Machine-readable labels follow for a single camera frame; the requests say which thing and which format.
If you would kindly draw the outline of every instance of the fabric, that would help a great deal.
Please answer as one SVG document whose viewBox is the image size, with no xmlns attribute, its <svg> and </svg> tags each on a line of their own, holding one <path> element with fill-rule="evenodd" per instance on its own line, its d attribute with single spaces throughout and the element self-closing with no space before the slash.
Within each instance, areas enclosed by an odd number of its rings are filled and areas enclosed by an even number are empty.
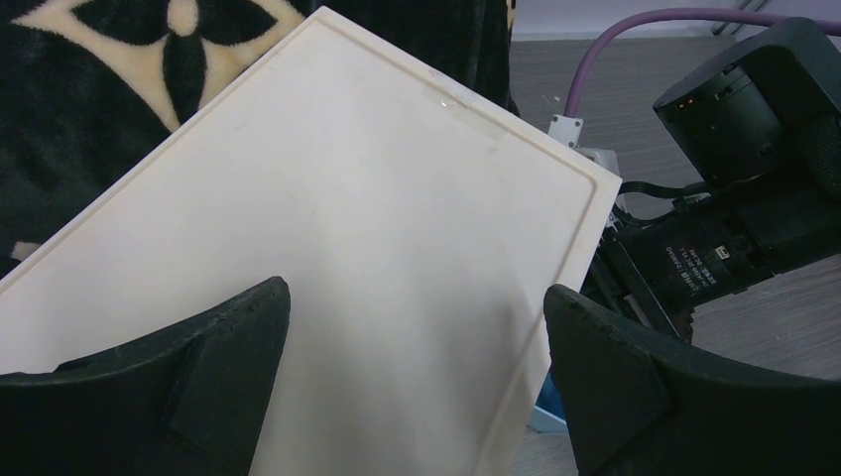
<svg viewBox="0 0 841 476">
<path fill-rule="evenodd" d="M 0 2 L 0 257 L 29 256 L 322 5 L 517 113 L 514 1 Z"/>
</svg>

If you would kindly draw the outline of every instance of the patterned blanket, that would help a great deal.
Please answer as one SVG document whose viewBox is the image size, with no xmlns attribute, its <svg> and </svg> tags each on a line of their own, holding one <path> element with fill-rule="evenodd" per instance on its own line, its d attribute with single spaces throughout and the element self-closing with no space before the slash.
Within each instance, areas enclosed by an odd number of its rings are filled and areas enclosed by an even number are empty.
<svg viewBox="0 0 841 476">
<path fill-rule="evenodd" d="M 0 276 L 322 5 L 516 113 L 514 1 L 3 0 Z"/>
</svg>

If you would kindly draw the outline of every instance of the purple hose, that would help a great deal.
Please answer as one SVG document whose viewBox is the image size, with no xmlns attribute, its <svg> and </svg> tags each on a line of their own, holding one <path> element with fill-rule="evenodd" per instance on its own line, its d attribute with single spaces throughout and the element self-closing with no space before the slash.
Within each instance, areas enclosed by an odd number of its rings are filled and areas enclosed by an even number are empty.
<svg viewBox="0 0 841 476">
<path fill-rule="evenodd" d="M 584 88 L 584 82 L 587 80 L 587 74 L 589 74 L 590 69 L 593 67 L 596 57 L 599 56 L 611 40 L 626 30 L 645 25 L 646 23 L 667 22 L 671 20 L 708 20 L 769 27 L 786 18 L 789 17 L 727 8 L 666 8 L 628 17 L 605 30 L 604 33 L 599 35 L 599 38 L 596 39 L 590 49 L 587 50 L 587 54 L 584 55 L 584 58 L 578 65 L 578 70 L 575 72 L 575 77 L 572 78 L 572 84 L 569 86 L 569 94 L 566 96 L 566 107 L 563 109 L 563 115 L 566 117 L 577 116 L 578 104 L 581 102 L 581 92 Z M 841 22 L 815 20 L 815 23 L 817 23 L 826 35 L 841 37 Z"/>
</svg>

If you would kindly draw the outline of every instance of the purple cable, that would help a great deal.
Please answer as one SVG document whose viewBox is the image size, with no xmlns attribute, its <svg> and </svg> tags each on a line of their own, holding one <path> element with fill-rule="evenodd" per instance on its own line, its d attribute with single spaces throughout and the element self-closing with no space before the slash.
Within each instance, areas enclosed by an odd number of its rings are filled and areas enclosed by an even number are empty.
<svg viewBox="0 0 841 476">
<path fill-rule="evenodd" d="M 569 94 L 566 96 L 566 107 L 563 109 L 565 117 L 576 117 L 578 104 L 581 102 L 581 92 L 584 89 L 584 82 L 587 74 L 593 67 L 596 57 L 605 47 L 619 34 L 646 23 L 667 22 L 671 20 L 708 20 L 713 22 L 742 23 L 745 25 L 757 25 L 769 27 L 776 23 L 790 18 L 784 15 L 772 15 L 769 13 L 746 12 L 743 10 L 727 8 L 666 8 L 640 13 L 605 30 L 593 43 L 587 54 L 578 65 L 572 84 L 569 86 Z M 823 33 L 832 37 L 841 37 L 841 22 L 827 22 L 815 20 Z"/>
</svg>

